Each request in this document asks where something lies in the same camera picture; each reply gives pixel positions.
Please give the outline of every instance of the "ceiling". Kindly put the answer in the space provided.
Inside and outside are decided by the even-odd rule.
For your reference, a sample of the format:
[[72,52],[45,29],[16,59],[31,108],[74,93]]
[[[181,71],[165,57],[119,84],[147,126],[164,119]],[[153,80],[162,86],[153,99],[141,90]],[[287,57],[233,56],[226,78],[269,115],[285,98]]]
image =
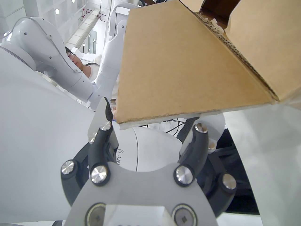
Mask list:
[[38,16],[52,23],[64,41],[83,20],[88,0],[0,0],[0,35],[24,16]]

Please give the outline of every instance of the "round metal cap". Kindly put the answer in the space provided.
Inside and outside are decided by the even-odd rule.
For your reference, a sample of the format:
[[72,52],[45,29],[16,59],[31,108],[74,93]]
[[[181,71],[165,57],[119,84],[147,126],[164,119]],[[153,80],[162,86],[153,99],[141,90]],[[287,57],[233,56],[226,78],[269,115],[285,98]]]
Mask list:
[[185,204],[181,204],[174,208],[172,217],[177,226],[196,226],[197,217],[195,212]]
[[176,170],[175,170],[175,176],[177,178],[177,180],[185,185],[190,184],[193,181],[193,175],[192,172],[190,171],[190,169],[186,166],[179,166]]
[[232,175],[225,173],[222,181],[227,189],[234,190],[236,188],[236,180]]
[[110,121],[106,121],[104,125],[100,126],[100,129],[103,131],[108,131],[112,126],[112,123]]
[[87,213],[87,226],[102,226],[104,222],[105,213],[105,204],[98,203],[93,205]]
[[196,131],[198,131],[200,133],[207,133],[208,132],[208,129],[207,129],[206,125],[202,124],[202,123],[195,124],[194,128],[195,128]]
[[107,175],[108,175],[108,170],[105,166],[103,165],[97,166],[91,172],[91,181],[94,184],[99,184],[106,179]]
[[72,160],[67,160],[61,167],[60,171],[62,174],[67,175],[71,173],[74,169],[74,162]]

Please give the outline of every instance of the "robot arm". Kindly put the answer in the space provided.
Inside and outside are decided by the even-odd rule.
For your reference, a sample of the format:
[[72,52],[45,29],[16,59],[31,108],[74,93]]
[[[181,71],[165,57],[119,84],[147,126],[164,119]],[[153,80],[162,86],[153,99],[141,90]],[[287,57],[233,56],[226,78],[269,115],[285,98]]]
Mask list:
[[87,101],[93,92],[92,84],[68,58],[56,28],[42,18],[22,19],[1,47],[17,55],[33,71],[44,73],[71,94]]
[[111,99],[120,70],[125,29],[126,20],[122,20],[117,25],[116,36],[106,44],[96,84],[68,58],[58,31],[42,18],[23,18],[0,47],[96,110],[101,97]]

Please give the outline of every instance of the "white ceiling panel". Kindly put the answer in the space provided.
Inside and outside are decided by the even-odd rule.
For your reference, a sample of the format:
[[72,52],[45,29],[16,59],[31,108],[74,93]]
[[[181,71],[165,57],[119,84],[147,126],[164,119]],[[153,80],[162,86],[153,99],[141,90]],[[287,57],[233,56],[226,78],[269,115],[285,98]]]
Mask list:
[[20,10],[16,11],[15,13],[11,14],[6,18],[6,23],[8,25],[9,29],[12,29],[15,25],[16,21],[22,17],[26,17],[26,12],[24,8],[21,8]]
[[4,18],[10,16],[24,6],[23,0],[0,0],[0,5],[2,7],[2,16]]

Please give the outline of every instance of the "eyeglasses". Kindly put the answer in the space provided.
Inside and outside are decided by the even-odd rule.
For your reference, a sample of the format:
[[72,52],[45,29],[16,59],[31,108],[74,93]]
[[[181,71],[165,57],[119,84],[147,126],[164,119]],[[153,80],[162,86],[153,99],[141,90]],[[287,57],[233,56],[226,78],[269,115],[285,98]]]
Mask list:
[[75,55],[72,54],[72,53],[70,53],[70,52],[68,52],[67,55],[68,55],[68,58],[69,58],[70,60],[73,60],[74,57],[75,57]]

